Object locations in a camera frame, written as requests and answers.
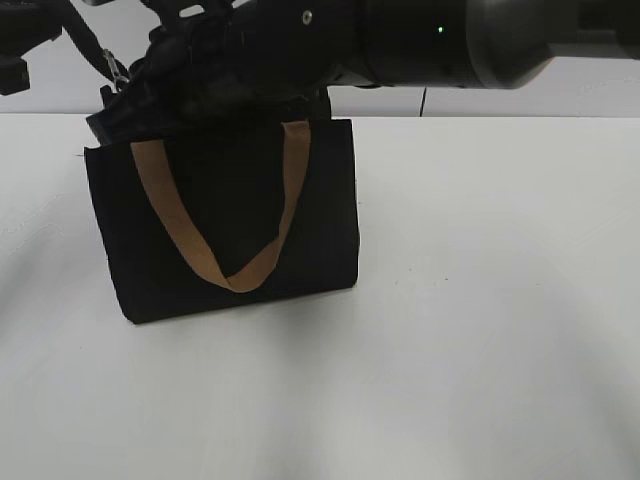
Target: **screw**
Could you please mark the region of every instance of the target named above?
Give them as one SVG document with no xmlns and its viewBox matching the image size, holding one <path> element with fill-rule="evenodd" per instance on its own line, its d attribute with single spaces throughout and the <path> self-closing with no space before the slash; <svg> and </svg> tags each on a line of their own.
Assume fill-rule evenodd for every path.
<svg viewBox="0 0 640 480">
<path fill-rule="evenodd" d="M 304 23 L 307 27 L 311 25 L 313 21 L 313 12 L 311 10 L 305 10 L 302 14 L 302 23 Z"/>
</svg>

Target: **metal clip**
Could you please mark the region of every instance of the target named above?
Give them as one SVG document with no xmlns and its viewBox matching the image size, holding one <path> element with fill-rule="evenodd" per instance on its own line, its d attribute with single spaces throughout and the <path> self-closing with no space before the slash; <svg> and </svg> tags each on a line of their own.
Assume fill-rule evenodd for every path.
<svg viewBox="0 0 640 480">
<path fill-rule="evenodd" d="M 122 73 L 120 67 L 118 67 L 118 62 L 116 61 L 116 57 L 111 53 L 111 50 L 107 50 L 106 48 L 102 51 L 105 60 L 107 60 L 107 64 L 109 65 L 109 70 L 111 71 L 111 77 L 113 79 L 113 86 L 119 92 L 124 86 L 129 83 L 129 78 Z"/>
</svg>

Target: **black fabric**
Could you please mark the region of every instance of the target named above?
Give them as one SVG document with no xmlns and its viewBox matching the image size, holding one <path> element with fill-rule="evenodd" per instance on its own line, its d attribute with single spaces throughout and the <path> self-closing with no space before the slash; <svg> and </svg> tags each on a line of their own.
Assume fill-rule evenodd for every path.
<svg viewBox="0 0 640 480">
<path fill-rule="evenodd" d="M 86 151 L 94 209 L 111 277 L 134 323 L 352 287 L 359 232 L 351 122 L 311 124 L 311 158 L 275 272 L 236 294 L 198 277 L 153 211 L 128 143 Z M 227 275 L 277 235 L 284 204 L 283 131 L 166 139 L 183 203 Z"/>
</svg>

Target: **black cable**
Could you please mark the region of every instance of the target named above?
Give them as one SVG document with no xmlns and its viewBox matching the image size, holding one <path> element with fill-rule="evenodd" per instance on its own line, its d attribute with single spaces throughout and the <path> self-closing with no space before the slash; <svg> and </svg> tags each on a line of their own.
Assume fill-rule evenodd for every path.
<svg viewBox="0 0 640 480">
<path fill-rule="evenodd" d="M 420 117 L 424 114 L 424 106 L 427 103 L 427 87 L 424 87 L 424 91 L 422 92 L 422 104 L 420 105 Z"/>
<path fill-rule="evenodd" d="M 114 80 L 98 38 L 70 0 L 39 0 L 38 3 L 58 19 L 82 56 L 104 77 Z M 127 75 L 127 69 L 120 62 L 117 64 L 121 73 Z"/>
</svg>

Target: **bag handle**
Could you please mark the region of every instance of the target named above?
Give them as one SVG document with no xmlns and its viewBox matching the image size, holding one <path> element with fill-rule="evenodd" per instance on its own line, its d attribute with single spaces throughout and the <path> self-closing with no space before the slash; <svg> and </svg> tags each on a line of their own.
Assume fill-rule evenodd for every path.
<svg viewBox="0 0 640 480">
<path fill-rule="evenodd" d="M 278 237 L 245 267 L 225 277 L 215 253 L 194 225 L 175 184 L 163 140 L 132 143 L 133 158 L 151 206 L 184 260 L 202 279 L 235 293 L 260 287 L 276 268 L 307 176 L 311 151 L 309 122 L 283 123 L 284 209 Z"/>
</svg>

